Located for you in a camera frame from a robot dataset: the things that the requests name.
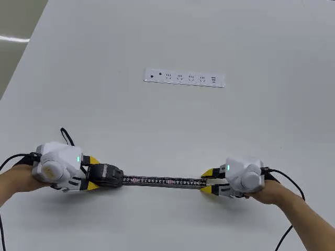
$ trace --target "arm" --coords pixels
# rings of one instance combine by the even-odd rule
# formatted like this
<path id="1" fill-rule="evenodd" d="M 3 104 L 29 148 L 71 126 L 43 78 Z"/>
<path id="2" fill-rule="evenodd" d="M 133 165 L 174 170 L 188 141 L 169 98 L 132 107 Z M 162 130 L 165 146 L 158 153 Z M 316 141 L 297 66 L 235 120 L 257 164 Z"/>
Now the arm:
<path id="1" fill-rule="evenodd" d="M 308 251 L 335 249 L 335 229 L 301 197 L 281 184 L 266 180 L 263 190 L 247 195 L 261 203 L 277 205 L 285 213 Z"/>
<path id="2" fill-rule="evenodd" d="M 50 185 L 35 180 L 31 170 L 32 166 L 16 165 L 0 175 L 0 207 L 16 192 L 29 192 Z"/>

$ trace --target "measuring tape blade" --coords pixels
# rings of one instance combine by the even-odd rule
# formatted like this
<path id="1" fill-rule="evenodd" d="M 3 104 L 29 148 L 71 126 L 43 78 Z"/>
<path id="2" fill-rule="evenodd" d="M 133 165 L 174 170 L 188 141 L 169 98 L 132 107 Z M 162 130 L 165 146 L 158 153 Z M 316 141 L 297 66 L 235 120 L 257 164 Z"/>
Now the measuring tape blade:
<path id="1" fill-rule="evenodd" d="M 200 188 L 206 187 L 206 179 L 124 175 L 122 184 L 124 186 L 200 189 Z"/>

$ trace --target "round white knob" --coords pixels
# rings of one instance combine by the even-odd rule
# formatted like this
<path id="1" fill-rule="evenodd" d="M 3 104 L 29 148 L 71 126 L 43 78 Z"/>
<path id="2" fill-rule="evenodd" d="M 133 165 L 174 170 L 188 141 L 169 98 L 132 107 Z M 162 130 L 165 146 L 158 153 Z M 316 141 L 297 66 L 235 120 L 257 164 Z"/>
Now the round white knob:
<path id="1" fill-rule="evenodd" d="M 260 176 L 255 172 L 247 172 L 241 177 L 241 184 L 247 189 L 254 189 L 259 186 Z"/>
<path id="2" fill-rule="evenodd" d="M 63 176 L 64 169 L 62 165 L 56 161 L 46 161 L 42 165 L 41 172 L 46 179 L 57 181 Z"/>

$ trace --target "forearm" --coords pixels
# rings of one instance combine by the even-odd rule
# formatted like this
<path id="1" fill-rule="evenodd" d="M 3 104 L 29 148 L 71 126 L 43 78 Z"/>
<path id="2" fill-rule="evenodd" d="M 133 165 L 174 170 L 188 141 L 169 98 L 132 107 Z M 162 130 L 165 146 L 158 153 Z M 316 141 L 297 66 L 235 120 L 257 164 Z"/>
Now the forearm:
<path id="1" fill-rule="evenodd" d="M 308 251 L 334 250 L 335 229 L 301 197 L 285 190 L 277 206 L 285 213 Z"/>
<path id="2" fill-rule="evenodd" d="M 13 180 L 6 174 L 0 175 L 0 207 L 15 193 Z"/>

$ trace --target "tape measure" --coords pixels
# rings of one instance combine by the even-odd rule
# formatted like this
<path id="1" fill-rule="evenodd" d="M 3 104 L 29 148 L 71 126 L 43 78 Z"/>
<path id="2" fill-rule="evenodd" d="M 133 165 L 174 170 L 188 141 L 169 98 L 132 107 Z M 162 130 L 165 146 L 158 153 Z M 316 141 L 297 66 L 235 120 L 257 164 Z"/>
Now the tape measure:
<path id="1" fill-rule="evenodd" d="M 172 187 L 184 189 L 200 189 L 206 186 L 206 179 L 147 177 L 124 175 L 124 186 Z"/>
<path id="2" fill-rule="evenodd" d="M 86 179 L 102 187 L 124 185 L 200 189 L 206 186 L 206 179 L 124 175 L 118 167 L 109 164 L 90 165 Z"/>

